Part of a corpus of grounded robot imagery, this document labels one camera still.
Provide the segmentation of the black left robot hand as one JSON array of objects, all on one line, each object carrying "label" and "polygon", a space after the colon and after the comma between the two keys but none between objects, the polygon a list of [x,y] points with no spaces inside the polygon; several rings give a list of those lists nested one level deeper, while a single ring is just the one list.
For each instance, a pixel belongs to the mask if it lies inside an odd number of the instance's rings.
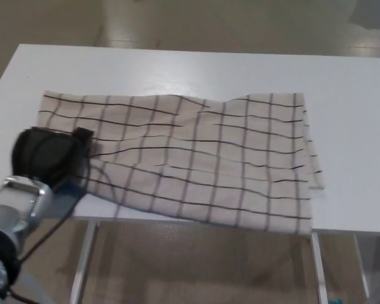
[{"label": "black left robot hand", "polygon": [[57,190],[80,183],[89,171],[94,132],[77,127],[72,133],[31,127],[19,133],[11,152],[12,174],[42,182]]}]

